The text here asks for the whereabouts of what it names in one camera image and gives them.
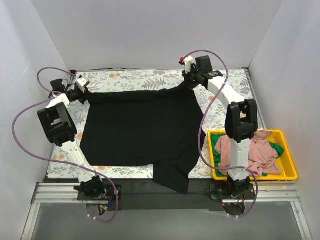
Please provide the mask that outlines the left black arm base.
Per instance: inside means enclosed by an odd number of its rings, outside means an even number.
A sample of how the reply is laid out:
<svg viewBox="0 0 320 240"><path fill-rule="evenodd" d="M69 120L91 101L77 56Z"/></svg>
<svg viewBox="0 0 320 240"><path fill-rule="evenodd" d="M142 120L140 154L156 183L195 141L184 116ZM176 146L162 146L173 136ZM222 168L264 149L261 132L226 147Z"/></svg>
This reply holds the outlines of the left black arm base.
<svg viewBox="0 0 320 240"><path fill-rule="evenodd" d="M105 184L100 176L94 176L87 182L81 182L80 185L74 186L73 189L78 192L78 200L86 201L104 201L121 199L122 185L116 184L116 190L112 184Z"/></svg>

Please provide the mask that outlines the black t shirt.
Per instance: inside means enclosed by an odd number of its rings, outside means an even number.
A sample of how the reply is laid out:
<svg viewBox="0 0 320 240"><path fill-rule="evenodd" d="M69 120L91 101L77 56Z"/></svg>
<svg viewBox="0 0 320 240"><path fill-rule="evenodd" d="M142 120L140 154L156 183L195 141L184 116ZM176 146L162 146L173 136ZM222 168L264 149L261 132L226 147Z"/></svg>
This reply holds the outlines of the black t shirt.
<svg viewBox="0 0 320 240"><path fill-rule="evenodd" d="M205 133L195 92L171 89L93 93L80 142L92 166L153 166L153 179L181 194L199 160Z"/></svg>

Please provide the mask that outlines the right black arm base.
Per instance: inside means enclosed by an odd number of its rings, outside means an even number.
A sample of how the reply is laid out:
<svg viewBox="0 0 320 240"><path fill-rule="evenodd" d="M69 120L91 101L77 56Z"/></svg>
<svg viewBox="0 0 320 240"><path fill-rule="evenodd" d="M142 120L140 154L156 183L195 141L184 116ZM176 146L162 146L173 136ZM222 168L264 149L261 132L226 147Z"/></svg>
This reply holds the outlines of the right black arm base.
<svg viewBox="0 0 320 240"><path fill-rule="evenodd" d="M227 181L217 180L209 183L204 192L211 200L253 200L256 196L251 183L247 189L234 190Z"/></svg>

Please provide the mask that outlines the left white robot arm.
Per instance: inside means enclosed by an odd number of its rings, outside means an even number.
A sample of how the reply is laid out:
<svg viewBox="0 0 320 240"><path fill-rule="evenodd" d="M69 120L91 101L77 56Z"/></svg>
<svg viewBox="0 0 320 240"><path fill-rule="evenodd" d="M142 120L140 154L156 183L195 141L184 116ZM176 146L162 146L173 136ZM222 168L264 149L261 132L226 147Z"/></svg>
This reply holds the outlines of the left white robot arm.
<svg viewBox="0 0 320 240"><path fill-rule="evenodd" d="M63 84L62 79L50 82L52 90L59 96L52 99L46 108L37 111L44 133L50 143L60 147L66 154L66 162L75 164L78 181L81 185L89 185L89 194L95 200L101 200L106 196L106 187L99 183L99 176L93 171L85 155L80 149L76 136L78 130L68 111L72 102L78 101L84 104L91 92L88 88L80 88L77 85L73 89Z"/></svg>

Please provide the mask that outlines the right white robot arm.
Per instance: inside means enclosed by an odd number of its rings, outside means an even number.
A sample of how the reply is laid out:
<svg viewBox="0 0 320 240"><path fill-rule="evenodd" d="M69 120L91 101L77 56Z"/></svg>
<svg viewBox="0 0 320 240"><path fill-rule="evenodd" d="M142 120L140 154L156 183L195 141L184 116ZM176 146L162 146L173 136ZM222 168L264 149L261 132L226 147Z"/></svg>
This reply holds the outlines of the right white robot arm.
<svg viewBox="0 0 320 240"><path fill-rule="evenodd" d="M250 144L258 130L257 103L254 99L245 99L228 85L229 72L222 74L218 70L214 71L208 55L181 57L179 63L184 66L182 76L188 87L205 87L226 108L224 129L230 139L231 160L230 167L224 167L223 170L228 171L233 181L226 186L227 195L237 199L245 192L239 181L249 179L247 168Z"/></svg>

